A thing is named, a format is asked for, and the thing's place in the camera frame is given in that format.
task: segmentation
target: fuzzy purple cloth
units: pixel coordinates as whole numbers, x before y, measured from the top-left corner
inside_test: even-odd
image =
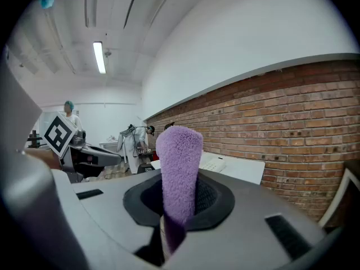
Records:
[[[203,136],[172,126],[156,140],[163,180],[164,225],[171,253],[185,237],[185,223],[194,216],[196,179]]]

